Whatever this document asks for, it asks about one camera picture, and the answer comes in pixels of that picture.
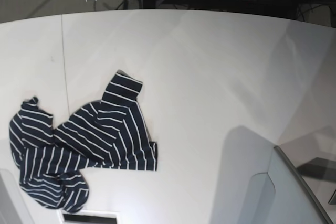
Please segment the navy white striped t-shirt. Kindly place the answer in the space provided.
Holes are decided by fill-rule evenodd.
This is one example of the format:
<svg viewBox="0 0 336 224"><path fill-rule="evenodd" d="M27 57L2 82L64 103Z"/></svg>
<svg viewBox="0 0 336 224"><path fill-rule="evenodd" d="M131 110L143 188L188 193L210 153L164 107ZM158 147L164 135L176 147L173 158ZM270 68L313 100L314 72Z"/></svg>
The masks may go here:
<svg viewBox="0 0 336 224"><path fill-rule="evenodd" d="M155 171L158 147L150 139L137 98L142 82L117 71L98 101L53 126L37 97L9 123L20 188L41 206L77 213L89 197L86 168Z"/></svg>

